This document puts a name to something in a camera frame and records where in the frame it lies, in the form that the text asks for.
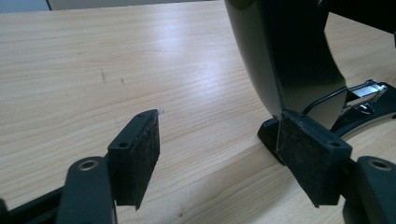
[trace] desk surface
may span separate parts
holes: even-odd
[[[331,15],[348,85],[396,85],[392,35]],[[222,1],[0,15],[0,197],[14,208],[103,156],[133,115],[161,111],[161,156],[142,207],[120,223],[342,223],[315,208],[256,132],[270,118]],[[350,139],[396,162],[396,121]]]

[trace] wooden desk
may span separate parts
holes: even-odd
[[[348,85],[396,85],[392,35],[331,15]],[[0,15],[0,197],[14,208],[104,156],[133,115],[158,108],[162,153],[139,211],[120,223],[342,223],[315,208],[256,132],[270,118],[222,1]],[[352,138],[353,158],[396,162],[396,121]]]

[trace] gray wall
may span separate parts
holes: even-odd
[[[46,0],[0,0],[0,13],[48,10]]]
[[[199,2],[213,0],[49,0],[52,10],[91,8],[91,7],[126,7],[160,3]]]

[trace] black plastic bracket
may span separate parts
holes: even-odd
[[[279,128],[278,154],[314,206],[338,204],[338,174],[352,147],[306,115],[285,110]]]
[[[343,139],[348,139],[381,120],[396,119],[396,88],[384,82],[378,85],[387,86],[387,90],[374,101],[349,109],[338,118],[330,131]],[[279,122],[278,118],[268,119],[260,127],[258,136],[276,159],[285,165],[277,149]]]
[[[346,224],[396,223],[396,165],[376,157],[360,157],[340,174],[346,199]]]
[[[64,187],[10,211],[0,199],[0,223],[117,223],[115,204],[140,207],[160,155],[158,111],[136,115],[105,158],[75,162]]]

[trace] screw hole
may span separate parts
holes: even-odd
[[[390,165],[388,165],[387,163],[380,161],[380,160],[370,160],[369,164],[377,170],[381,170],[381,171],[391,171],[392,170],[392,167]]]
[[[336,143],[336,142],[330,142],[330,145],[331,145],[332,147],[340,147],[340,146],[341,146],[341,144]]]
[[[128,143],[119,143],[119,147],[128,147]]]
[[[78,169],[80,171],[89,171],[95,168],[99,164],[99,161],[84,161],[79,164]]]

